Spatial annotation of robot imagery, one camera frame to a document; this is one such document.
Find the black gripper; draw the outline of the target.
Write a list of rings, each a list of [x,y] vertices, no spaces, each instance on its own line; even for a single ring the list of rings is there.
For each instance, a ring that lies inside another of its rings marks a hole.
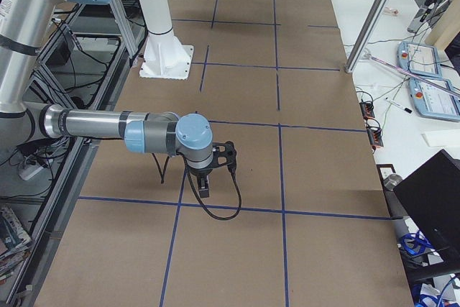
[[[197,179],[199,196],[202,196],[203,198],[208,198],[210,194],[208,176],[212,173],[212,169],[210,168],[195,169],[195,168],[189,167],[189,171]]]

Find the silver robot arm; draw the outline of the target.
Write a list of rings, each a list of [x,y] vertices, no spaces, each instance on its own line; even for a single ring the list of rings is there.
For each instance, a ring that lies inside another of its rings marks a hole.
[[[48,24],[55,7],[65,1],[108,4],[113,0],[1,0],[1,146],[40,137],[119,138],[132,152],[182,156],[195,193],[206,197],[216,154],[204,116],[89,111],[24,101]]]

